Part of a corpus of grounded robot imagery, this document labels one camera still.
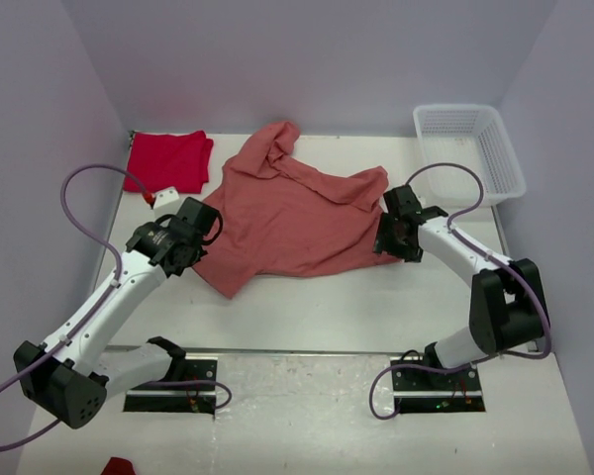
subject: laundry basket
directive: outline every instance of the laundry basket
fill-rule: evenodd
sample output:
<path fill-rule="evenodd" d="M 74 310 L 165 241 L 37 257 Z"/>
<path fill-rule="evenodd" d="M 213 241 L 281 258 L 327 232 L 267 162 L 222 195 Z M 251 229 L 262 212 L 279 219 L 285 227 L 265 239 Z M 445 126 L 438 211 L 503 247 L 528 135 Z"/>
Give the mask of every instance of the laundry basket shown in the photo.
<path fill-rule="evenodd" d="M 524 175 L 499 113 L 490 106 L 438 104 L 414 109 L 423 160 L 471 168 L 484 183 L 484 205 L 526 193 Z M 463 206 L 478 196 L 477 186 L 455 168 L 427 172 L 431 191 L 444 205 Z"/>

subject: red object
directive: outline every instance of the red object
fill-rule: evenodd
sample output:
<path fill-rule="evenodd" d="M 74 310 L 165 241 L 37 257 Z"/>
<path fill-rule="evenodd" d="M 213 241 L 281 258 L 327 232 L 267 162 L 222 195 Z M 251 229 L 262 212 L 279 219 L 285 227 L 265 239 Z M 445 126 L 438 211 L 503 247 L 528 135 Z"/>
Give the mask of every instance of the red object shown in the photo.
<path fill-rule="evenodd" d="M 397 261 L 372 252 L 387 172 L 321 173 L 290 156 L 299 134 L 289 122 L 253 134 L 205 200 L 224 230 L 193 269 L 225 297 L 255 274 L 311 277 Z"/>
<path fill-rule="evenodd" d="M 137 472 L 130 460 L 112 457 L 101 475 L 137 475 Z"/>
<path fill-rule="evenodd" d="M 200 193 L 209 181 L 209 156 L 214 141 L 198 131 L 187 136 L 135 134 L 128 171 L 149 191 L 175 186 L 180 193 Z M 125 191 L 141 192 L 129 178 Z"/>

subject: wall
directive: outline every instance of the wall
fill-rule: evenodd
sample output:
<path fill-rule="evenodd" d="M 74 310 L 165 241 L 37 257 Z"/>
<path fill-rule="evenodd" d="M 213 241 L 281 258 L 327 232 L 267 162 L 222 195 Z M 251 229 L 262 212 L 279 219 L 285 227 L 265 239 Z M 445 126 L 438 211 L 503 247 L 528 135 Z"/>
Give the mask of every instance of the wall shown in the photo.
<path fill-rule="evenodd" d="M 501 208 L 541 267 L 554 348 L 594 471 L 594 0 L 559 0 L 501 113 L 528 183 Z"/>
<path fill-rule="evenodd" d="M 555 0 L 63 0 L 128 129 L 411 135 L 496 104 Z"/>
<path fill-rule="evenodd" d="M 89 291 L 100 249 L 61 213 L 59 186 L 72 168 L 122 165 L 127 135 L 61 4 L 0 1 L 0 382 L 14 373 L 24 339 L 39 342 Z M 120 181 L 88 176 L 70 201 L 103 233 Z M 24 436 L 33 404 L 19 388 L 0 398 L 0 444 Z M 15 473 L 19 451 L 0 454 Z"/>

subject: folded red cloth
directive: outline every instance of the folded red cloth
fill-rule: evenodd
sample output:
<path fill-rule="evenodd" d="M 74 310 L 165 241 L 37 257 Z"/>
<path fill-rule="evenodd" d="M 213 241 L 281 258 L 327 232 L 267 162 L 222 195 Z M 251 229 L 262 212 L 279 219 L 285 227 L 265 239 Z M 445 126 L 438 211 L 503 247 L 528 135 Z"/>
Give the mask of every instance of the folded red cloth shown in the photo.
<path fill-rule="evenodd" d="M 209 155 L 214 141 L 198 131 L 186 136 L 135 134 L 128 171 L 144 182 L 149 191 L 175 186 L 180 193 L 200 193 L 209 181 Z M 140 192 L 126 178 L 125 191 Z"/>
<path fill-rule="evenodd" d="M 253 134 L 205 200 L 224 231 L 193 269 L 228 298 L 256 274 L 311 277 L 397 261 L 372 252 L 387 172 L 327 175 L 290 156 L 298 137 L 289 122 Z"/>
<path fill-rule="evenodd" d="M 101 475 L 137 475 L 130 460 L 112 457 Z"/>

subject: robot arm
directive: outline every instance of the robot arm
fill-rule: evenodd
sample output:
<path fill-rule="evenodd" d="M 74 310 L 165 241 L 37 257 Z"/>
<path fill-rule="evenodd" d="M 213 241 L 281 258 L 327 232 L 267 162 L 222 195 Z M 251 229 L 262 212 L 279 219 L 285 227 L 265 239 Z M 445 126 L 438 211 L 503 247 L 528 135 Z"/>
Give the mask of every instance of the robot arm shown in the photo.
<path fill-rule="evenodd" d="M 429 252 L 444 262 L 471 289 L 468 325 L 425 348 L 425 360 L 433 367 L 456 368 L 544 335 L 539 314 L 523 288 L 508 272 L 473 252 L 456 238 L 447 225 L 447 213 L 423 208 L 409 185 L 384 195 L 387 213 L 380 219 L 374 251 L 387 252 L 405 261 L 420 262 Z M 457 230 L 466 240 L 484 244 Z M 488 250 L 495 259 L 520 274 L 545 308 L 539 271 L 528 259 L 513 261 Z"/>
<path fill-rule="evenodd" d="M 114 334 L 135 308 L 170 275 L 198 262 L 217 210 L 187 198 L 175 215 L 163 215 L 137 228 L 121 256 L 118 281 L 112 272 L 77 312 L 40 345 L 25 341 L 14 354 L 21 371 L 64 343 L 51 358 L 21 380 L 25 396 L 71 428 L 81 428 L 96 416 L 106 399 L 160 379 L 176 379 L 183 370 L 185 351 L 155 337 L 133 351 L 103 355 Z M 92 318 L 71 338 L 95 302 L 113 290 Z"/>

